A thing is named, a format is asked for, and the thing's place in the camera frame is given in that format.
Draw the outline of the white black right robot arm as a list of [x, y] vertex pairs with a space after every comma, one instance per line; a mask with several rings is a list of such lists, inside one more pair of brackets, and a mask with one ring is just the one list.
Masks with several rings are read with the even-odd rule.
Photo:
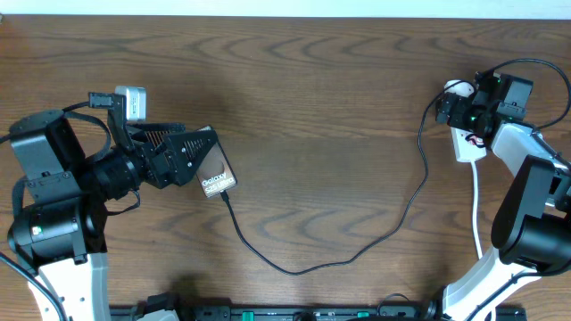
[[424, 312], [429, 320], [484, 320], [511, 294], [570, 269], [570, 164], [524, 121], [530, 80], [486, 71], [450, 80], [436, 120], [477, 138], [513, 181], [492, 223], [492, 246]]

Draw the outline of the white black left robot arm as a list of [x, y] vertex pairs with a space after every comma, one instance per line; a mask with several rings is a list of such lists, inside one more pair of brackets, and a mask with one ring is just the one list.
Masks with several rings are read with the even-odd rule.
[[86, 106], [108, 115], [105, 143], [92, 155], [70, 125], [83, 119], [82, 103], [24, 117], [6, 137], [24, 171], [12, 190], [8, 243], [45, 320], [110, 318], [106, 203], [144, 183], [185, 185], [218, 141], [211, 129], [145, 123], [142, 97], [92, 93]]

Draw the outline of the Galaxy S25 Ultra smartphone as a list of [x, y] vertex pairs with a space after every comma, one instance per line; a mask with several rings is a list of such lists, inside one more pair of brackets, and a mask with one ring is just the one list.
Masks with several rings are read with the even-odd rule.
[[220, 142], [209, 150], [196, 172], [196, 177], [206, 198], [211, 198], [238, 184]]

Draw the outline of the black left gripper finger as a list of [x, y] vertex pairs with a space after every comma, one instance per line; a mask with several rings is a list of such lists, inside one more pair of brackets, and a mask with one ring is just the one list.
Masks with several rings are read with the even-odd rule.
[[218, 135], [213, 129], [184, 131], [167, 134], [163, 142], [174, 176], [193, 177], [213, 145], [218, 142]]
[[184, 132], [183, 123], [130, 123], [127, 124], [127, 133], [130, 139], [129, 150], [136, 148], [156, 149], [163, 143], [168, 134]]

